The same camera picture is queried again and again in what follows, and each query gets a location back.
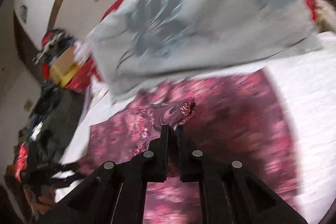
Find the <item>purple floral fleece garment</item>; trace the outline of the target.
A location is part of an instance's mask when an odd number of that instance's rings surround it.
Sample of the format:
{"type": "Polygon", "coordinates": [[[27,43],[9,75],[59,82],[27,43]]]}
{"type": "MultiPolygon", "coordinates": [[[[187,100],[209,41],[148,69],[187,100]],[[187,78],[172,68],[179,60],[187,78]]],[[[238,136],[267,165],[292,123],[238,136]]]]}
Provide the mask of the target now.
{"type": "Polygon", "coordinates": [[[304,223],[293,142],[262,71],[163,82],[91,126],[96,223],[304,223]]]}

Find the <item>dark clothes pile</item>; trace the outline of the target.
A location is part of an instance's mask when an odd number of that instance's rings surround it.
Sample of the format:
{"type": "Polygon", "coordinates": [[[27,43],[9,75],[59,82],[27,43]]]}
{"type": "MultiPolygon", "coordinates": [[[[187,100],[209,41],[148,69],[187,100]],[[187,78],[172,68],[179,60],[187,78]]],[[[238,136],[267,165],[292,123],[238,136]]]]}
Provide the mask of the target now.
{"type": "Polygon", "coordinates": [[[52,184],[58,172],[76,171],[77,164],[60,164],[74,136],[85,102],[85,95],[54,85],[50,80],[41,87],[34,107],[41,130],[28,144],[27,166],[19,171],[23,184],[40,186],[52,184]]]}

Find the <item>white bed sheet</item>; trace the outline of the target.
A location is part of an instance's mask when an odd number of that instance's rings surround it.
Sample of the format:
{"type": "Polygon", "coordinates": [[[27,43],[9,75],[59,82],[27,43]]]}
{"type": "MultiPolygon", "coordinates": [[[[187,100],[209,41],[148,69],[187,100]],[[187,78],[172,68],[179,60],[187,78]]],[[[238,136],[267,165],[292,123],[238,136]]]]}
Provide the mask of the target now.
{"type": "Polygon", "coordinates": [[[239,161],[308,223],[335,215],[335,34],[317,51],[96,96],[62,164],[92,173],[146,151],[163,125],[218,162],[239,161]]]}

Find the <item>cardboard box yellow tape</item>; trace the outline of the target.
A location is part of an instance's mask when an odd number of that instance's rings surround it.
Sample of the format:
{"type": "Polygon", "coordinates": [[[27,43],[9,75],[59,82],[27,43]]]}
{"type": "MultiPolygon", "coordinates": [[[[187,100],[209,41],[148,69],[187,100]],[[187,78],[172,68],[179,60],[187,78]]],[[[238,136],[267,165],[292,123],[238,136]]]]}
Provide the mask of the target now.
{"type": "Polygon", "coordinates": [[[74,46],[69,47],[50,67],[50,79],[61,88],[72,80],[80,68],[74,61],[74,51],[74,46]]]}

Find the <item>grey floral pillow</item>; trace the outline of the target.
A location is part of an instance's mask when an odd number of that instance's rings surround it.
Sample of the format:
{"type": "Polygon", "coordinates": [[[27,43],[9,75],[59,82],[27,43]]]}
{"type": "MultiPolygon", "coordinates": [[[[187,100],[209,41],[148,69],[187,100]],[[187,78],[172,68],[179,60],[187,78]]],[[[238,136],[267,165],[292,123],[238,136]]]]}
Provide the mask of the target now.
{"type": "Polygon", "coordinates": [[[115,100],[165,80],[321,48],[313,0],[123,0],[87,36],[115,100]]]}

